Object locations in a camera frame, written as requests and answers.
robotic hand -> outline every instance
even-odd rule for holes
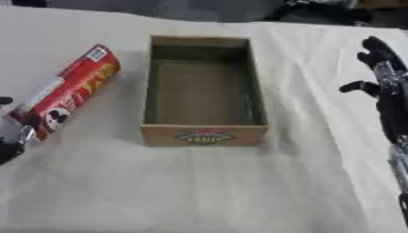
[[[364,9],[349,9],[350,1],[319,1],[319,0],[284,0],[283,5],[271,14],[263,17],[262,21],[281,21],[287,15],[298,12],[326,18],[339,25],[369,25],[373,14]]]
[[[402,191],[399,203],[408,226],[408,70],[380,39],[371,36],[362,46],[369,53],[357,57],[374,72],[378,84],[357,81],[340,87],[340,91],[361,90],[377,99],[382,131],[393,144],[389,163]]]
[[[0,96],[0,109],[3,106],[9,105],[13,102],[13,98],[11,97],[2,97]],[[13,158],[23,154],[24,148],[25,148],[25,138],[26,134],[30,132],[27,132],[28,129],[25,131],[23,130],[20,139],[16,141],[5,141],[3,137],[0,136],[0,165],[12,160]]]

open box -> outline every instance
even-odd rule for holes
[[[255,146],[268,129],[250,41],[152,36],[141,131],[149,146]]]

red can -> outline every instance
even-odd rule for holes
[[[8,116],[33,127],[36,138],[44,140],[119,69],[113,53],[95,45]]]

white tablecloth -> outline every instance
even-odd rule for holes
[[[374,100],[369,35],[397,29],[217,24],[0,7],[0,94],[16,102],[95,43],[122,72],[41,147],[0,167],[0,232],[405,232]],[[252,40],[270,131],[259,147],[145,147],[150,35]]]

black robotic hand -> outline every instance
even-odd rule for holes
[[[9,105],[13,102],[12,97],[0,96],[0,109],[3,106]],[[5,142],[2,137],[0,137],[0,165],[5,162],[21,155],[24,152],[24,147],[22,147],[19,142]]]
[[[408,78],[401,58],[383,41],[370,37],[362,42],[369,53],[357,58],[366,64],[377,77],[378,84],[357,81],[342,86],[345,93],[361,90],[377,98],[382,130],[392,144],[403,142],[408,136]]]
[[[408,71],[380,39],[369,37],[362,46],[369,53],[359,53],[357,58],[374,72],[378,84],[357,81],[340,87],[340,91],[361,90],[377,99],[382,130],[396,148],[389,163],[402,191],[398,201],[408,226]]]

